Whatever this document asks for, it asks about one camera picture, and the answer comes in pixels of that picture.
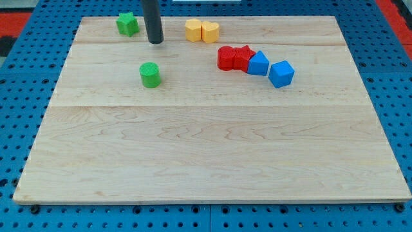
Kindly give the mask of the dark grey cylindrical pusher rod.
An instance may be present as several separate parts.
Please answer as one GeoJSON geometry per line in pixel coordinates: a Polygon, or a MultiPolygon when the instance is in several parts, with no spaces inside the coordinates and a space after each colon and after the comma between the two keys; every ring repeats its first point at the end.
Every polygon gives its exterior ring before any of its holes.
{"type": "Polygon", "coordinates": [[[158,0],[141,0],[148,41],[161,44],[164,41],[160,6],[158,0]]]}

